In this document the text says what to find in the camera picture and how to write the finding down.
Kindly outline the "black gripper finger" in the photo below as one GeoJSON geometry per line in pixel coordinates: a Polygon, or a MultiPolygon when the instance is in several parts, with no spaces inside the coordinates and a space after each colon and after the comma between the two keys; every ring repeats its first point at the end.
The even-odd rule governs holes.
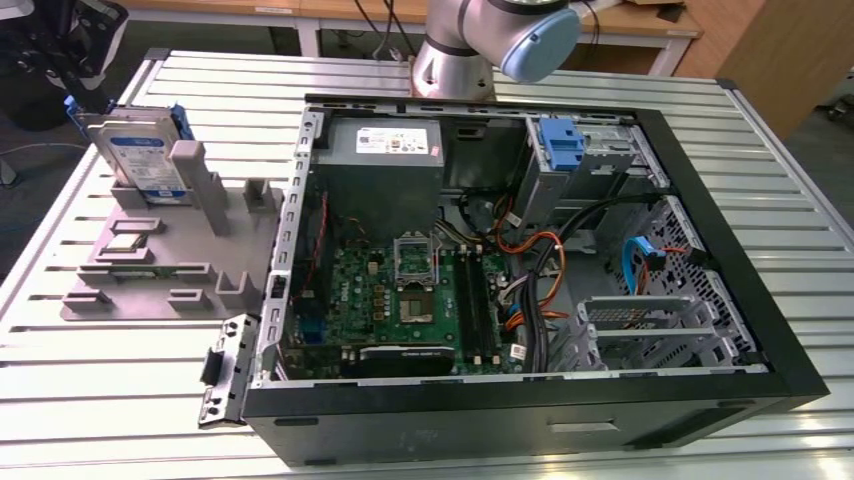
{"type": "Polygon", "coordinates": [[[111,98],[102,87],[104,74],[96,72],[87,60],[79,61],[59,52],[48,53],[45,58],[49,83],[67,91],[86,112],[106,114],[111,98]]]}

